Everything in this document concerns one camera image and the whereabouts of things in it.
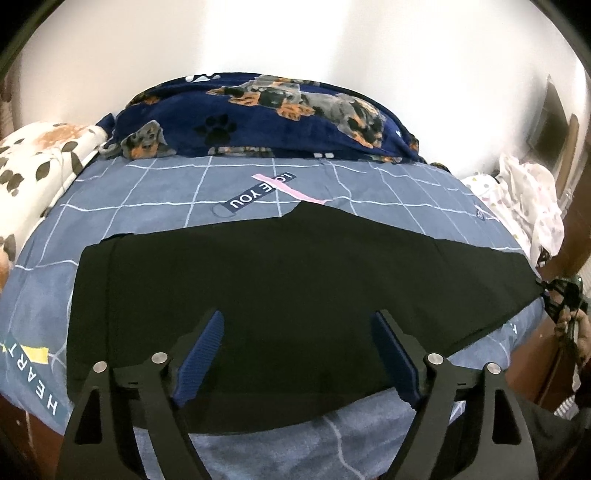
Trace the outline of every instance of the white wall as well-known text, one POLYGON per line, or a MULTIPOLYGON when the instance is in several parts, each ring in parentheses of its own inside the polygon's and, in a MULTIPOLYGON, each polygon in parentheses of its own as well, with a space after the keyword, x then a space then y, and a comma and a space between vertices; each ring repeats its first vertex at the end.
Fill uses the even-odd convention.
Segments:
POLYGON ((581 139, 591 112, 582 65, 529 0, 66 0, 23 51, 17 121, 95 122, 162 81, 227 71, 360 91, 460 177, 525 152, 549 74, 581 139))

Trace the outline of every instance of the pink stripe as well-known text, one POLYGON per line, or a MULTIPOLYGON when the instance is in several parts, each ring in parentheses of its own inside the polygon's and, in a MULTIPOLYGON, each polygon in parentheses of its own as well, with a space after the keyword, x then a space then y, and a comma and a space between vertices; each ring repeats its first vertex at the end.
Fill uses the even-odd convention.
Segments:
POLYGON ((324 205, 326 202, 328 202, 328 200, 317 200, 317 199, 313 199, 312 197, 308 197, 305 193, 298 192, 297 190, 294 190, 293 188, 291 188, 290 186, 287 186, 282 181, 270 179, 269 177, 265 177, 262 173, 257 173, 256 175, 253 175, 252 178, 255 180, 264 181, 266 184, 270 185, 271 187, 273 187, 283 193, 291 195, 293 198, 295 198, 297 200, 303 200, 304 202, 311 202, 311 203, 319 203, 321 205, 324 205))

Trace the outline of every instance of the navy blue blanket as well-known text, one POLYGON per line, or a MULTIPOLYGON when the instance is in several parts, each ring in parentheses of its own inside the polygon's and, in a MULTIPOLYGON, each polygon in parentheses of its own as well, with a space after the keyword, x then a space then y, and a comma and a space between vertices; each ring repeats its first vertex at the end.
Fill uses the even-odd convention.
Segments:
POLYGON ((423 161, 387 108, 325 83, 253 73, 189 76, 136 95, 113 121, 102 154, 423 161))

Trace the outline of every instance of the blue plaid bedsheet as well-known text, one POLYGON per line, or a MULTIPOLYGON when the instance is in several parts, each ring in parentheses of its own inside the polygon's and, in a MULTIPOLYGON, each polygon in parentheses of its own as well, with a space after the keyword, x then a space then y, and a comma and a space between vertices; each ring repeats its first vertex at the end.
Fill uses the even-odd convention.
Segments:
MULTIPOLYGON (((295 191, 434 238, 521 251, 490 210, 449 173, 420 163, 339 161, 329 155, 305 160, 174 155, 133 162, 99 157, 29 239, 0 297, 0 393, 64 433, 72 408, 66 336, 76 268, 86 246, 116 233, 281 216, 300 201, 295 191), (260 175, 284 183, 291 193, 253 178, 260 175)), ((154 261, 166 257, 159 252, 154 261)), ((539 299, 451 360, 472 368, 494 361, 506 368, 511 351, 542 316, 539 299)), ((453 415, 461 411, 458 404, 453 415)), ((372 479, 391 463, 413 417, 392 389, 308 423, 253 434, 194 435, 193 442, 214 479, 372 479)), ((161 478, 147 432, 136 433, 148 475, 161 478)))

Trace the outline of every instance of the white blanket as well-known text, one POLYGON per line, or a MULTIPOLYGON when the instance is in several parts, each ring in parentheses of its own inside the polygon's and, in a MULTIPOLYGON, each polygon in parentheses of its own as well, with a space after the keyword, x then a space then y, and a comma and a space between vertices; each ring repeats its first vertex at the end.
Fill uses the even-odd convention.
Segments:
POLYGON ((535 267, 543 248, 553 257, 564 239, 554 177, 541 165, 520 165, 508 155, 501 155, 499 169, 499 183, 484 174, 462 182, 505 225, 535 267))

